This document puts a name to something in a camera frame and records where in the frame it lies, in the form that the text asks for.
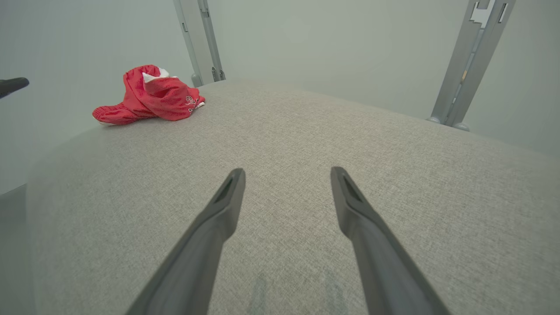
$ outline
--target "gray wall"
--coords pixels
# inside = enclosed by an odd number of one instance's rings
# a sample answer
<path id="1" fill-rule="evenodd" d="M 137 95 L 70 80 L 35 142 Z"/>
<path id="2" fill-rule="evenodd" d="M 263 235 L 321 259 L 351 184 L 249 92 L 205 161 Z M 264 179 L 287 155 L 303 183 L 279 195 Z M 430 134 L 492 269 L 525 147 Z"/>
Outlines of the gray wall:
<path id="1" fill-rule="evenodd" d="M 472 132 L 560 158 L 560 1 L 518 0 L 466 113 Z"/>
<path id="2" fill-rule="evenodd" d="M 0 100 L 0 193 L 32 163 L 98 126 L 91 112 L 123 99 L 122 75 L 155 64 L 191 85 L 172 0 L 2 0 L 0 78 L 31 84 Z"/>
<path id="3" fill-rule="evenodd" d="M 227 78 L 432 113 L 467 0 L 208 0 Z"/>

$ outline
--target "gray cushion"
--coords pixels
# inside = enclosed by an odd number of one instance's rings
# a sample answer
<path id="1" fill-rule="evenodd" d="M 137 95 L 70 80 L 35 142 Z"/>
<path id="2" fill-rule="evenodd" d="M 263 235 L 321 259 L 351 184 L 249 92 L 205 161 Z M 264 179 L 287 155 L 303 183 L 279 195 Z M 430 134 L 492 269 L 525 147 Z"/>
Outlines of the gray cushion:
<path id="1" fill-rule="evenodd" d="M 39 314 L 122 314 L 233 168 L 237 231 L 210 314 L 363 314 L 329 172 L 340 165 L 454 314 L 560 312 L 560 163 L 310 92 L 200 88 L 192 117 L 99 127 L 34 169 Z"/>

